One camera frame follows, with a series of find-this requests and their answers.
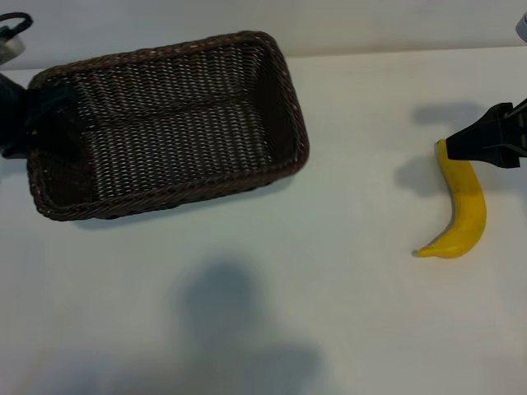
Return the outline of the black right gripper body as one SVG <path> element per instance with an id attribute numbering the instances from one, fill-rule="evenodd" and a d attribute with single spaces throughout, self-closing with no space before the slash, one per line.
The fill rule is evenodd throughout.
<path id="1" fill-rule="evenodd" d="M 524 99 L 515 107 L 515 119 L 519 128 L 520 147 L 523 151 L 526 151 L 526 102 L 527 99 Z"/>

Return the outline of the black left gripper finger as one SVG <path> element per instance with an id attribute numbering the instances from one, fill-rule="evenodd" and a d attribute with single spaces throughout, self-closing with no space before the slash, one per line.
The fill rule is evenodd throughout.
<path id="1" fill-rule="evenodd" d="M 65 160 L 76 160 L 82 156 L 82 141 L 79 131 L 61 123 L 36 127 L 29 135 L 30 150 L 44 151 Z"/>
<path id="2" fill-rule="evenodd" d="M 77 120 L 77 93 L 68 84 L 26 90 L 26 122 L 37 123 L 49 116 Z"/>

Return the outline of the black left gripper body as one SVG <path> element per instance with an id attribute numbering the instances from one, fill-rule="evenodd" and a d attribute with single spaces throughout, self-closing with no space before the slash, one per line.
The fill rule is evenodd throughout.
<path id="1" fill-rule="evenodd" d="M 26 88 L 1 75 L 1 155 L 5 159 L 25 159 Z"/>

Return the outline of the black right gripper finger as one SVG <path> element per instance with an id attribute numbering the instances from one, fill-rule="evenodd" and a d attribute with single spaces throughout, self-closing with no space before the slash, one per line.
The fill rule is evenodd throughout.
<path id="1" fill-rule="evenodd" d="M 478 121 L 446 139 L 448 151 L 483 151 L 506 146 L 511 141 L 506 119 L 512 103 L 493 105 Z"/>
<path id="2" fill-rule="evenodd" d="M 447 148 L 448 158 L 451 160 L 471 160 L 485 162 L 499 168 L 519 168 L 520 153 L 504 147 L 485 149 Z"/>

